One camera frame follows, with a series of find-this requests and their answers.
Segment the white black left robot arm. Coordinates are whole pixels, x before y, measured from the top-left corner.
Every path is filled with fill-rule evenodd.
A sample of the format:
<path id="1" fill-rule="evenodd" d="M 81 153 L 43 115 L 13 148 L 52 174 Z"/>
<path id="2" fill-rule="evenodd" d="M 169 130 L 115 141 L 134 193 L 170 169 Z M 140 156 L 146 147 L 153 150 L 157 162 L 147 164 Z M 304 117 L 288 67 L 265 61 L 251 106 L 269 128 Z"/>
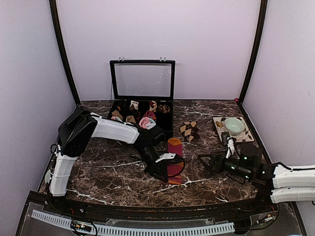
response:
<path id="1" fill-rule="evenodd" d="M 59 126 L 58 138 L 50 147 L 55 159 L 45 176 L 48 192 L 53 196 L 50 206 L 58 214 L 69 211 L 66 194 L 68 180 L 77 158 L 85 151 L 90 139 L 104 138 L 131 144 L 140 160 L 145 162 L 145 172 L 152 177 L 169 183 L 185 169 L 183 157 L 177 153 L 161 153 L 155 147 L 166 140 L 163 130 L 145 117 L 139 124 L 109 119 L 92 113 L 86 107 L 78 107 Z"/>

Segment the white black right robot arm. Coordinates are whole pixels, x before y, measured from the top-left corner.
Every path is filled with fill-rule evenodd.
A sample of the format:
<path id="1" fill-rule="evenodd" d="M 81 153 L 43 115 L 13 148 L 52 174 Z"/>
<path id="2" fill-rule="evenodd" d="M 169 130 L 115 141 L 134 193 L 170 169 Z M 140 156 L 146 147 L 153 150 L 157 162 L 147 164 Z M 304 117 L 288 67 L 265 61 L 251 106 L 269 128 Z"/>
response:
<path id="1" fill-rule="evenodd" d="M 282 162 L 262 163 L 262 152 L 253 144 L 244 144 L 232 157 L 232 148 L 226 154 L 201 154 L 197 160 L 206 172 L 214 175 L 225 173 L 232 180 L 257 188 L 256 199 L 251 203 L 255 213 L 262 213 L 270 203 L 315 203 L 315 167 L 290 167 Z"/>

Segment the maroon purple orange striped sock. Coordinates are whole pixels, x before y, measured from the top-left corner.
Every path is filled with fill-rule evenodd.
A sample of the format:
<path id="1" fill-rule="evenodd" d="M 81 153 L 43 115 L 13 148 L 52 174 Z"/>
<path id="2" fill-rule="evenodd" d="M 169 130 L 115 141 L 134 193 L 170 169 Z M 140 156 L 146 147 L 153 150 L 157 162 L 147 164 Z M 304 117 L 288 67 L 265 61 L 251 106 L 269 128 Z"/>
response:
<path id="1" fill-rule="evenodd" d="M 182 142 L 177 138 L 170 138 L 168 140 L 168 152 L 175 154 L 175 157 L 170 159 L 167 164 L 168 184 L 181 185 L 183 184 L 181 173 L 185 168 Z"/>

